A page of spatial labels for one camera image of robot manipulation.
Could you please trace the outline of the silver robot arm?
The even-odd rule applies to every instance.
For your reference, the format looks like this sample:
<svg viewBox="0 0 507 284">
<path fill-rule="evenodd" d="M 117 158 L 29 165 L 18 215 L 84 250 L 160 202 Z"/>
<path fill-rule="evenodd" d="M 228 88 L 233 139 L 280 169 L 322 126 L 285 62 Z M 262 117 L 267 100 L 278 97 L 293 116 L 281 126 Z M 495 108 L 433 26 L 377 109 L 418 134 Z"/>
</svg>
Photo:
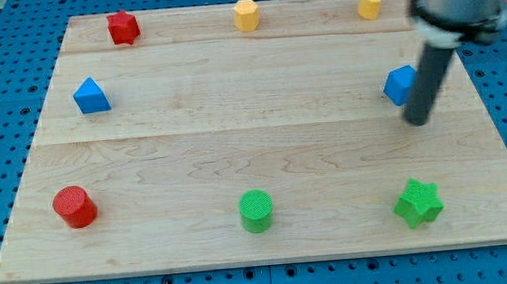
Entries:
<svg viewBox="0 0 507 284">
<path fill-rule="evenodd" d="M 505 0 L 409 0 L 408 14 L 424 38 L 424 47 L 403 118 L 420 127 L 429 120 L 455 49 L 464 43 L 494 43 L 507 24 L 507 4 Z"/>
</svg>

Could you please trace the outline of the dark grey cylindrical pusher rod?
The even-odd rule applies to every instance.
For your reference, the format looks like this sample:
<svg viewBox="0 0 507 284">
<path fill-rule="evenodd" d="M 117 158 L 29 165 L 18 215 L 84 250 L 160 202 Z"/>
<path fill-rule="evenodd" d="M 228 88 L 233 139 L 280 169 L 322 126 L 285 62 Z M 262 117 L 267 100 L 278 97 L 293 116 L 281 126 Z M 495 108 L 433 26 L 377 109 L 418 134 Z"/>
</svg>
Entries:
<svg viewBox="0 0 507 284">
<path fill-rule="evenodd" d="M 429 120 L 453 52 L 454 48 L 437 48 L 425 43 L 418 59 L 415 81 L 402 112 L 404 120 L 409 124 L 420 127 Z"/>
</svg>

